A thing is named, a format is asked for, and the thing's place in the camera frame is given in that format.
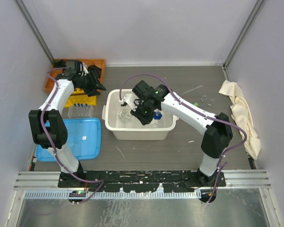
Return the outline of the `blue hexagonal cap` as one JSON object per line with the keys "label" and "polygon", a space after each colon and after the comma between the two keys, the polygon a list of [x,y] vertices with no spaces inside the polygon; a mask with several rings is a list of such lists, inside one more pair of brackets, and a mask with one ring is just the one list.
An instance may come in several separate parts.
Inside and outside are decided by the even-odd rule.
{"label": "blue hexagonal cap", "polygon": [[154,120],[160,120],[162,118],[162,113],[160,110],[156,110],[153,115]]}

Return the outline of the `white plastic bin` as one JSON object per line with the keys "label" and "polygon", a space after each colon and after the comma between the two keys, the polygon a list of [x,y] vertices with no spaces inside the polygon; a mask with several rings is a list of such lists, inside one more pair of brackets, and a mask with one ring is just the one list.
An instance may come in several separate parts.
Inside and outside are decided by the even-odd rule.
{"label": "white plastic bin", "polygon": [[130,122],[123,123],[118,118],[118,113],[122,110],[131,111],[129,106],[121,106],[118,89],[110,91],[106,105],[103,106],[102,119],[105,121],[106,128],[118,140],[165,140],[178,120],[178,117],[161,111],[160,120],[153,119],[150,124],[144,126],[134,116]]}

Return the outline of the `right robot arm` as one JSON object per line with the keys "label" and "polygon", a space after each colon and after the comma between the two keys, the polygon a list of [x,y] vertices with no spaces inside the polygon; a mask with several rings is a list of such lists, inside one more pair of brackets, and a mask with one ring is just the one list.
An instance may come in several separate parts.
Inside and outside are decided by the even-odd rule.
{"label": "right robot arm", "polygon": [[142,80],[132,92],[136,97],[125,102],[131,107],[131,115],[142,125],[150,124],[155,111],[160,110],[188,123],[203,136],[201,150],[204,155],[197,170],[197,179],[203,186],[211,185],[217,177],[219,158],[233,138],[228,116],[204,111],[168,90],[165,85],[153,88]]}

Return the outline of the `metal crucible tongs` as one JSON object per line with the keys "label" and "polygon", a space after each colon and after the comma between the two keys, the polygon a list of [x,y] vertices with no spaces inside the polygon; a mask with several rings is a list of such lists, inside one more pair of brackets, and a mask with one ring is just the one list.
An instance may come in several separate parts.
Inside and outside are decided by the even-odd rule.
{"label": "metal crucible tongs", "polygon": [[202,102],[201,107],[200,107],[201,109],[204,109],[207,105],[212,106],[214,104],[214,100],[212,99],[208,100],[207,96],[202,96],[200,101]]}

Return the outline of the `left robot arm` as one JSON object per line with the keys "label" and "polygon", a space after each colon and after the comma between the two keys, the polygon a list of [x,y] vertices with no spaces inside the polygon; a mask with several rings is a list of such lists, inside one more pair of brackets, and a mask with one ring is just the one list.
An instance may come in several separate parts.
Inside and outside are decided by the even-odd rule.
{"label": "left robot arm", "polygon": [[46,101],[28,114],[33,141],[47,149],[60,166],[60,179],[74,187],[89,183],[103,184],[103,180],[87,180],[80,161],[75,158],[67,145],[68,132],[62,119],[63,108],[76,89],[82,89],[87,96],[99,95],[106,88],[100,83],[101,68],[85,64],[79,60],[67,60],[61,73],[52,77],[53,89]]}

